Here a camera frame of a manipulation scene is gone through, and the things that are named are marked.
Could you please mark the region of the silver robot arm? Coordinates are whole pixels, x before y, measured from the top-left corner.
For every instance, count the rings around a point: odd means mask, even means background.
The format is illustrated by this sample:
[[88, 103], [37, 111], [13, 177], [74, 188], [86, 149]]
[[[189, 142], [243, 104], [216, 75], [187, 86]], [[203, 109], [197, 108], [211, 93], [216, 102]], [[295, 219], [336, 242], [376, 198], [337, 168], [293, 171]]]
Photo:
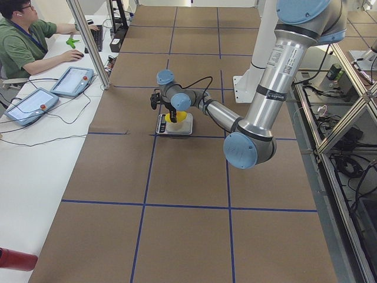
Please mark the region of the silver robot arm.
[[241, 117], [206, 91], [187, 90], [174, 81], [170, 70], [157, 73], [159, 91], [151, 95], [151, 108], [162, 104], [171, 122], [177, 113], [197, 107], [229, 132], [223, 152], [239, 169], [270, 160], [276, 152], [272, 125], [308, 48], [344, 39], [348, 14], [346, 1], [277, 1], [276, 42], [246, 117]]

